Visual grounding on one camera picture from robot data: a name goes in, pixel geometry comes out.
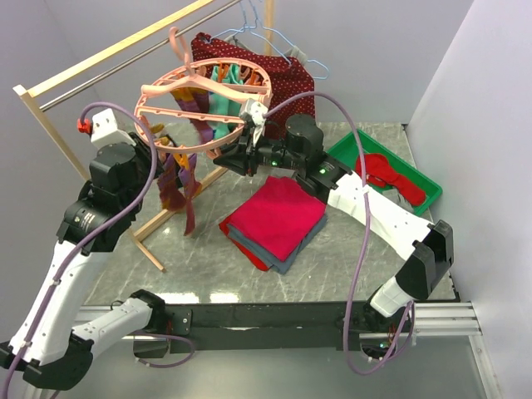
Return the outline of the purple orange striped sock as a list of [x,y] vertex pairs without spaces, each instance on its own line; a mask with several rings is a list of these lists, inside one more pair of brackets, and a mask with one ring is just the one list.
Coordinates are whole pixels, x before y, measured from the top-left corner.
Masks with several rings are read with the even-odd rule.
[[185,207],[186,198],[180,188],[183,186],[181,179],[188,179],[186,172],[187,170],[178,164],[173,155],[166,156],[163,162],[163,172],[157,179],[162,209],[179,211]]

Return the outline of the pink round clip hanger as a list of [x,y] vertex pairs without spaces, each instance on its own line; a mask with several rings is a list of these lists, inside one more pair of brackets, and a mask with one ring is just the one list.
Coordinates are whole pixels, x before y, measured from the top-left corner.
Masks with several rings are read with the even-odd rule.
[[191,122],[199,144],[159,144],[177,154],[207,152],[215,158],[219,148],[236,141],[245,128],[256,146],[264,136],[265,114],[273,96],[272,81],[258,64],[235,57],[216,57],[195,62],[185,39],[176,27],[169,31],[169,43],[184,63],[150,85],[140,89],[135,115],[173,116]]

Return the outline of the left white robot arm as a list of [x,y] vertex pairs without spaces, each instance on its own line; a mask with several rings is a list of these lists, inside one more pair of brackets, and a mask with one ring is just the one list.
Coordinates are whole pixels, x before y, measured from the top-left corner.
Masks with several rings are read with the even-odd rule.
[[92,281],[140,212],[159,174],[158,156],[154,144],[127,135],[101,147],[89,170],[90,179],[64,213],[51,266],[29,314],[1,345],[1,366],[42,390],[72,389],[124,336],[138,330],[155,334],[166,324],[164,300],[145,290],[91,322],[74,324]]

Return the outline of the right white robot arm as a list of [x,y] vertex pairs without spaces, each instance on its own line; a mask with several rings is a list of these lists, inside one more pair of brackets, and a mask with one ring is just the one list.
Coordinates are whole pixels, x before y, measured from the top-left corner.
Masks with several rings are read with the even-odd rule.
[[399,271],[367,301],[366,325],[382,332],[400,308],[427,299],[453,263],[452,227],[431,223],[402,209],[362,182],[362,174],[323,149],[323,132],[309,115],[288,119],[283,140],[255,140],[246,126],[234,142],[223,145],[214,163],[239,175],[255,175],[261,166],[293,170],[300,187],[324,204],[364,224],[403,259]]

